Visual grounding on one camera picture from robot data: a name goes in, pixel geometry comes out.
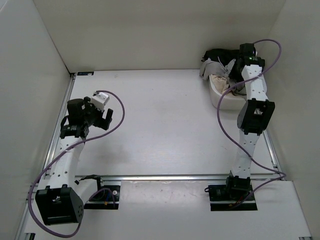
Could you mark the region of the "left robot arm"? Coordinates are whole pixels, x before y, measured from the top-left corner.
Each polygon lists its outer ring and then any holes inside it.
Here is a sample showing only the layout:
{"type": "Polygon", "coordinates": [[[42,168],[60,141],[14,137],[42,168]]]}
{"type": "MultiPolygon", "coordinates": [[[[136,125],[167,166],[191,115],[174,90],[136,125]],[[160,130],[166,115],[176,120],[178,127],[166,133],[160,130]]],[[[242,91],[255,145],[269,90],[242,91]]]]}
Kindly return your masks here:
{"type": "Polygon", "coordinates": [[[76,181],[77,166],[91,126],[107,130],[113,110],[105,110],[110,97],[103,92],[92,97],[67,102],[67,115],[60,128],[60,147],[64,155],[56,161],[48,183],[39,189],[35,201],[46,226],[80,223],[84,205],[90,199],[100,200],[105,188],[94,178],[76,181]]]}

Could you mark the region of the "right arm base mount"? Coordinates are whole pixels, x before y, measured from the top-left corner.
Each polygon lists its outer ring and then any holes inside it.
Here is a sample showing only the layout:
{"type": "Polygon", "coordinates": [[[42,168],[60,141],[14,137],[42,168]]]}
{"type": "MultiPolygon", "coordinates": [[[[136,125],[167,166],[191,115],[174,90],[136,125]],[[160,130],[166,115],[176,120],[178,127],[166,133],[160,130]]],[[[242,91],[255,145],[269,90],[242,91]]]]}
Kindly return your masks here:
{"type": "Polygon", "coordinates": [[[235,196],[231,196],[227,192],[226,185],[213,184],[208,185],[204,192],[209,195],[211,212],[257,211],[255,196],[247,197],[252,190],[250,186],[248,193],[236,193],[235,196]]]}

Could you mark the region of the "grey trousers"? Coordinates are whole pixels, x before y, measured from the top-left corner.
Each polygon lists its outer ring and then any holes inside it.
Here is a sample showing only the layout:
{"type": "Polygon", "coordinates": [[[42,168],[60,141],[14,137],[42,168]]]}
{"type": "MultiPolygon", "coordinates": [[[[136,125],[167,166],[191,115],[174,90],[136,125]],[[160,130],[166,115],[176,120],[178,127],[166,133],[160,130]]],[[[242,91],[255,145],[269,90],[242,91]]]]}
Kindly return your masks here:
{"type": "Polygon", "coordinates": [[[224,66],[220,61],[212,61],[209,58],[202,63],[199,70],[199,76],[205,81],[209,79],[210,75],[215,75],[228,80],[235,62],[236,60],[232,59],[226,66],[224,66]]]}

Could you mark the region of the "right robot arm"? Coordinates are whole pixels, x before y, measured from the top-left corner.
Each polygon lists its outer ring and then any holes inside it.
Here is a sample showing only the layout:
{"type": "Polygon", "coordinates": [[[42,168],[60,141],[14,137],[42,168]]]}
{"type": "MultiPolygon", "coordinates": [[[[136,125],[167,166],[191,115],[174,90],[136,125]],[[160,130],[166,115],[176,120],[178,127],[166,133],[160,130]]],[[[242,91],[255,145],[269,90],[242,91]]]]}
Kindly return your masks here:
{"type": "Polygon", "coordinates": [[[245,197],[251,187],[251,157],[260,135],[267,128],[275,110],[275,103],[268,100],[265,79],[262,71],[265,60],[256,56],[252,43],[244,43],[239,47],[239,54],[231,69],[229,78],[236,83],[254,80],[244,84],[246,102],[237,117],[239,129],[239,145],[235,162],[226,180],[224,193],[230,200],[245,197]]]}

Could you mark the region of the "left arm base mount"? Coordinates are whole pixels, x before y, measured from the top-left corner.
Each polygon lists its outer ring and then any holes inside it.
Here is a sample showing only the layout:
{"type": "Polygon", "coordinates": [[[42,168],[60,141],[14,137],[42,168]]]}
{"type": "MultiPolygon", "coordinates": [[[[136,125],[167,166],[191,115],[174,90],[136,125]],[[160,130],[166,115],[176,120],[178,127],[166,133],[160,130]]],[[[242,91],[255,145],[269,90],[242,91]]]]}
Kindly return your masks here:
{"type": "Polygon", "coordinates": [[[80,179],[95,180],[98,193],[84,205],[86,210],[118,210],[120,203],[121,186],[106,184],[100,175],[92,174],[80,179]]]}

